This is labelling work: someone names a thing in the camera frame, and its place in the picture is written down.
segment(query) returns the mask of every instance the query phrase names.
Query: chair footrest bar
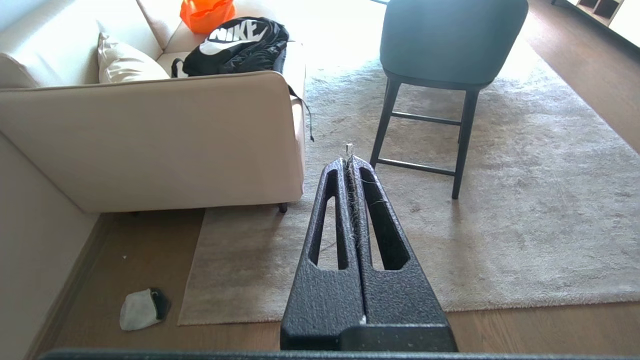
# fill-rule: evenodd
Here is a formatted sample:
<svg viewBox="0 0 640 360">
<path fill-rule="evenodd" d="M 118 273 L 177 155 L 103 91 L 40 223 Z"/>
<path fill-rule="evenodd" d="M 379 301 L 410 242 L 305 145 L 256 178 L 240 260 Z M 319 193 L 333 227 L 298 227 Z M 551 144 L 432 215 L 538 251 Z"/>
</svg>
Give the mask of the chair footrest bar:
<svg viewBox="0 0 640 360">
<path fill-rule="evenodd" d="M 460 126 L 461 124 L 460 121 L 442 119 L 440 117 L 430 117 L 430 116 L 414 115 L 414 114 L 407 114 L 407 113 L 396 113 L 395 111 L 391 112 L 391 116 L 401 117 L 403 119 L 437 122 L 438 124 L 446 124 L 446 125 Z"/>
<path fill-rule="evenodd" d="M 436 168 L 436 167 L 428 167 L 425 165 L 418 165 L 418 164 L 412 164 L 412 163 L 405 163 L 404 161 L 397 161 L 397 160 L 390 160 L 390 159 L 378 159 L 378 163 L 379 164 L 385 164 L 385 165 L 392 165 L 395 167 L 404 167 L 404 168 L 411 168 L 414 170 L 421 170 L 421 171 L 426 171 L 426 172 L 434 172 L 436 174 L 442 174 L 442 175 L 449 175 L 449 176 L 455 176 L 456 172 L 455 171 L 451 171 L 451 170 L 447 170 L 444 168 Z"/>
</svg>

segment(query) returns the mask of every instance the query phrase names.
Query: baseboard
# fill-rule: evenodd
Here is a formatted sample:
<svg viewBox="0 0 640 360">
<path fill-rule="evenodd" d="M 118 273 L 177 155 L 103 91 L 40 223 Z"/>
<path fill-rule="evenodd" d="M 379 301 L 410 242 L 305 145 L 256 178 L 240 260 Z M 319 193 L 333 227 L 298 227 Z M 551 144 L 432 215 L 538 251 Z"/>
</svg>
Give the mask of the baseboard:
<svg viewBox="0 0 640 360">
<path fill-rule="evenodd" d="M 101 214 L 98 221 L 96 221 L 62 290 L 49 308 L 44 324 L 31 343 L 29 351 L 24 356 L 24 360 L 36 360 L 41 354 L 49 351 L 54 346 L 71 305 L 85 282 L 91 267 L 98 258 L 100 250 L 106 241 L 107 232 L 115 218 L 116 214 Z"/>
</svg>

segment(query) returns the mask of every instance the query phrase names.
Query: sofa leg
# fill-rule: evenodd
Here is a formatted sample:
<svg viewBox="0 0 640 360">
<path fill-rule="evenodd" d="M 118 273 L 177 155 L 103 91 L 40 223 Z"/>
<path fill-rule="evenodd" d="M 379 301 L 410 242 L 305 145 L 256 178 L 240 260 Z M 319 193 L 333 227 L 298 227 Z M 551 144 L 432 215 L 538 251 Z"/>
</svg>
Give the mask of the sofa leg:
<svg viewBox="0 0 640 360">
<path fill-rule="evenodd" d="M 278 209 L 280 210 L 281 213 L 284 214 L 289 209 L 289 204 L 286 202 L 281 202 L 278 204 Z"/>
</svg>

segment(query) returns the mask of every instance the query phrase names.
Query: floor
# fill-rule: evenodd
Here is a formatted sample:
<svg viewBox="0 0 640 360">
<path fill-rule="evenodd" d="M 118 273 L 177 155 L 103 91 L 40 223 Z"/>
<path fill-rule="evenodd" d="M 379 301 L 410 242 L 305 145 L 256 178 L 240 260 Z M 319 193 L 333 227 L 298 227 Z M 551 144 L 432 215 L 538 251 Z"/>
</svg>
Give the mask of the floor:
<svg viewBox="0 0 640 360">
<path fill-rule="evenodd" d="M 529 0 L 523 35 L 636 151 L 640 54 L 575 10 Z M 77 293 L 55 347 L 277 350 L 278 323 L 177 327 L 204 211 L 118 215 Z M 149 286 L 173 301 L 168 319 L 138 332 L 118 326 L 124 297 Z M 464 352 L 640 354 L 640 304 L 448 314 Z"/>
</svg>

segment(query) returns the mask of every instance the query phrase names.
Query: sofa armrest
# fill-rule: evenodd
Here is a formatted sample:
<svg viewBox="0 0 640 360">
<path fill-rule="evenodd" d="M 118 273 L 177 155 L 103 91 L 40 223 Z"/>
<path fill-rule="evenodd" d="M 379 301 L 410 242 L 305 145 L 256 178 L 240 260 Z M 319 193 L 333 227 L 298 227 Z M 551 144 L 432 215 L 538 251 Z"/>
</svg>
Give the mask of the sofa armrest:
<svg viewBox="0 0 640 360">
<path fill-rule="evenodd" d="M 0 108 L 0 131 L 86 211 L 302 195 L 304 144 L 276 72 L 5 90 Z"/>
</svg>

